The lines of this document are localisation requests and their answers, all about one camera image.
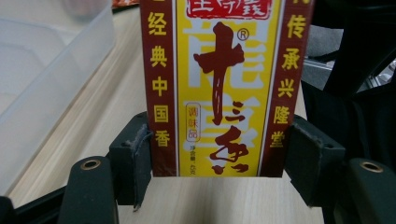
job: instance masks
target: gray surface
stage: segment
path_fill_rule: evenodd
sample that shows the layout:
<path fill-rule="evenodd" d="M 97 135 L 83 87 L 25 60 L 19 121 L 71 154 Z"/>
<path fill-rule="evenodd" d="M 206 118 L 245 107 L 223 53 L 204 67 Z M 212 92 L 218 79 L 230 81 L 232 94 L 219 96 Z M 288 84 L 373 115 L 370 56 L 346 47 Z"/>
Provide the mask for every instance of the gray surface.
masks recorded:
<path fill-rule="evenodd" d="M 343 30 L 327 29 L 311 25 L 306 47 L 306 56 L 319 56 L 338 50 Z M 312 66 L 304 66 L 302 80 L 323 90 L 330 71 Z"/>

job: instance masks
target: seasoning box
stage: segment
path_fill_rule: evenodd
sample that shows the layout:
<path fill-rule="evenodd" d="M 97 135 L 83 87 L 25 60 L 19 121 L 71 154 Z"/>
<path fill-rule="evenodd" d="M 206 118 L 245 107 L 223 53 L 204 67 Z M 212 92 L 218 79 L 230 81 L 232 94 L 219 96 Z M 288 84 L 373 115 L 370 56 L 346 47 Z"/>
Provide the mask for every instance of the seasoning box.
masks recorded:
<path fill-rule="evenodd" d="M 282 176 L 312 0 L 144 0 L 155 176 Z"/>

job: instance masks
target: transparent plastic box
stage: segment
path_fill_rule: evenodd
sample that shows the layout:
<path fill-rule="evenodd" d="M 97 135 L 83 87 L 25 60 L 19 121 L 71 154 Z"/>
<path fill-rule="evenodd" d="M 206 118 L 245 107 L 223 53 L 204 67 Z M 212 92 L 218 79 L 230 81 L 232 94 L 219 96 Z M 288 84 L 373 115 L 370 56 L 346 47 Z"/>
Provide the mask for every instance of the transparent plastic box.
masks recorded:
<path fill-rule="evenodd" d="M 0 1 L 0 195 L 113 45 L 109 0 Z"/>

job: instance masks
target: registered trademark symbol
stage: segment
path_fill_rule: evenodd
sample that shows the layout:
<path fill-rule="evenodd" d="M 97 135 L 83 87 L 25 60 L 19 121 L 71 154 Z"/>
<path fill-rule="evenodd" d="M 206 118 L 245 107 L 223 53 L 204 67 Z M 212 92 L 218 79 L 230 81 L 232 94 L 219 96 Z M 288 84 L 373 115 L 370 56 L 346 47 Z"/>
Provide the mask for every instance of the registered trademark symbol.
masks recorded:
<path fill-rule="evenodd" d="M 241 41 L 245 41 L 248 39 L 249 33 L 247 28 L 242 28 L 238 30 L 238 39 Z"/>

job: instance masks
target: wooden surface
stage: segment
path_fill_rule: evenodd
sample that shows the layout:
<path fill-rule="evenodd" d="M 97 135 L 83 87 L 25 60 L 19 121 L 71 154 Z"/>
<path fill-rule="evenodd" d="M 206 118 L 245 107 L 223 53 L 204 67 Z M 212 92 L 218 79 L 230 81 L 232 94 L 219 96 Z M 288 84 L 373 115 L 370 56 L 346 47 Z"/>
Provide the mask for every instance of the wooden surface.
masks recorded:
<path fill-rule="evenodd" d="M 135 114 L 146 110 L 139 10 L 114 17 L 117 43 L 70 105 L 19 183 L 18 207 L 66 184 L 78 160 L 108 152 Z M 301 94 L 296 113 L 304 114 Z M 139 211 L 120 206 L 120 223 L 323 223 L 289 178 L 154 177 Z"/>

